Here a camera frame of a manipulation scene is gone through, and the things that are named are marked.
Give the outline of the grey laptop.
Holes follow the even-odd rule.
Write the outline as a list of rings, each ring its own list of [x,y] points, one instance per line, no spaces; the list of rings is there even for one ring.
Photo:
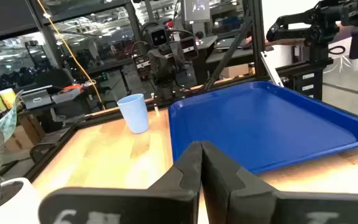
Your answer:
[[[217,41],[215,47],[218,50],[228,50],[231,45],[234,43],[235,38],[226,38],[226,39],[221,39],[219,41]],[[246,41],[243,39],[241,40],[241,42],[237,45],[238,49],[246,49],[248,48],[248,45],[246,43]]]

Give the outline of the grey flat case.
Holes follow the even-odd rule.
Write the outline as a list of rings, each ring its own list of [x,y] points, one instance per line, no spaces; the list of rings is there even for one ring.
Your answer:
[[[54,103],[59,104],[66,101],[74,100],[78,95],[80,95],[80,93],[81,90],[78,88],[65,90],[65,91],[62,90],[57,94],[52,95],[51,99],[53,100]]]

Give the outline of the light blue plastic cup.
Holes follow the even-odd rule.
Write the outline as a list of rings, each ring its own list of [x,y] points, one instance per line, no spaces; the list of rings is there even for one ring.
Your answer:
[[[135,133],[143,133],[149,128],[148,111],[141,93],[125,96],[117,101],[119,110],[128,125]]]

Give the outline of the blue plastic tray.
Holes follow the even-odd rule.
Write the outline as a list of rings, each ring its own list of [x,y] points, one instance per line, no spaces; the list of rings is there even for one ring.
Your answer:
[[[270,82],[247,82],[175,102],[172,155],[209,141],[254,174],[358,147],[358,117]]]

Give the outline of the yellow plastic container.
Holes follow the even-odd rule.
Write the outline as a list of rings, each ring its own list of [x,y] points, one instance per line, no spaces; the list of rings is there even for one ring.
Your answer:
[[[12,88],[1,90],[0,96],[8,110],[16,107],[16,94]]]

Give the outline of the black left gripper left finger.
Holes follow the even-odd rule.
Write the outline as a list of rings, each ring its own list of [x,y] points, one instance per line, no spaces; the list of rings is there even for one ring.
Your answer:
[[[202,158],[191,143],[147,189],[55,190],[40,203],[40,224],[197,224]]]

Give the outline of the grey device box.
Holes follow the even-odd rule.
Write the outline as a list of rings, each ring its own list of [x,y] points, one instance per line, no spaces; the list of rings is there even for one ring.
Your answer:
[[[52,104],[52,99],[47,90],[23,94],[22,101],[28,110]]]

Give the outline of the brown cardboard box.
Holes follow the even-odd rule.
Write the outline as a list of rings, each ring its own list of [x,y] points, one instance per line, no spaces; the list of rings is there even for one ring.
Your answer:
[[[247,75],[249,73],[248,64],[235,65],[230,67],[225,67],[221,72],[220,76],[223,78],[234,78],[239,75]]]
[[[38,119],[33,115],[22,117],[18,121],[13,135],[4,146],[9,152],[28,151],[38,144],[45,136]]]

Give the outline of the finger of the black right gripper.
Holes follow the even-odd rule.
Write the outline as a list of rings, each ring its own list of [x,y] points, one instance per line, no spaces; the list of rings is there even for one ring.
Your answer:
[[[154,82],[156,85],[162,85],[164,82],[164,67],[165,67],[165,57],[162,56],[150,56],[150,64],[152,68],[152,73],[154,75]]]
[[[165,83],[174,82],[177,79],[177,73],[180,71],[180,66],[177,65],[177,57],[170,53],[165,55],[165,65],[163,66],[163,81]]]

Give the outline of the black office desk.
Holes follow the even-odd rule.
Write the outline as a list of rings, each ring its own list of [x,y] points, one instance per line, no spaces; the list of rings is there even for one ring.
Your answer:
[[[219,65],[220,61],[223,60],[228,50],[213,50],[212,54],[206,59],[206,64],[216,67]],[[252,44],[248,44],[246,49],[236,49],[226,64],[227,67],[240,65],[243,63],[251,63],[255,61],[254,52],[252,49]]]

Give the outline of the black drawer unit white labels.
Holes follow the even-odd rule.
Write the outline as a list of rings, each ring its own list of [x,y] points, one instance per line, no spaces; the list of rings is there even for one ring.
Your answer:
[[[293,77],[293,89],[303,95],[322,100],[323,72],[313,72]]]

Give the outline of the white frame bracket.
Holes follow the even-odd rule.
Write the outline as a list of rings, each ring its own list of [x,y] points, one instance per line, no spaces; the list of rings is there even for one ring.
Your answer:
[[[270,58],[268,58],[266,52],[261,51],[260,57],[262,59],[264,67],[265,67],[267,74],[269,75],[272,83],[276,86],[284,87],[284,84],[283,84],[281,78],[279,77],[275,67],[271,63]]]

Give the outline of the black aluminium table frame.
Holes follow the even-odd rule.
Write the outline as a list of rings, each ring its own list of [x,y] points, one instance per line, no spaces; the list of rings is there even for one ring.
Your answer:
[[[234,55],[234,47],[230,46],[223,59],[221,59],[216,66],[211,77],[208,78],[203,85],[186,90],[183,94],[185,98],[244,82],[265,80],[268,75],[272,74],[272,72],[268,71],[267,66],[264,64],[267,59],[262,55],[262,51],[267,48],[267,45],[265,43],[265,37],[262,35],[264,26],[262,25],[261,0],[244,1],[251,6],[250,15],[247,16],[244,25],[241,27],[238,36],[235,38],[234,44],[239,43],[240,38],[244,36],[245,31],[252,31],[252,53],[250,55],[250,61],[255,63],[255,75],[249,78],[233,78],[232,80],[225,80],[221,83],[217,82],[218,72],[223,71],[223,68],[226,65],[229,66],[234,64],[234,58],[232,57]],[[294,79],[295,77],[301,75],[301,73],[306,72],[315,72],[318,75],[322,75],[323,68],[333,62],[333,59],[328,57],[328,42],[322,40],[322,26],[313,25],[311,30],[316,32],[316,34],[313,34],[312,38],[308,39],[305,44],[307,47],[311,48],[310,54],[312,61],[302,61],[294,63],[293,65],[279,67],[278,76],[280,78],[288,77]],[[40,157],[35,160],[35,164],[25,173],[24,177],[29,179],[30,182],[33,182],[78,130],[121,118],[122,114],[118,107],[99,111],[81,118],[73,126],[70,126],[68,131],[60,137],[57,142],[50,144],[49,150],[44,154],[41,154]]]

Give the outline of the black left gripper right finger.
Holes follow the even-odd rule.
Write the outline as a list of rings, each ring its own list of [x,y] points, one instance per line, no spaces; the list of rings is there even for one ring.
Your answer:
[[[202,186],[215,224],[358,224],[358,194],[285,192],[202,143]]]

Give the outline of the grey hanging monitor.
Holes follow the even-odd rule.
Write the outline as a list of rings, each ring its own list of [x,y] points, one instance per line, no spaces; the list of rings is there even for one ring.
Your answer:
[[[210,20],[209,0],[183,0],[185,22],[208,22]]]

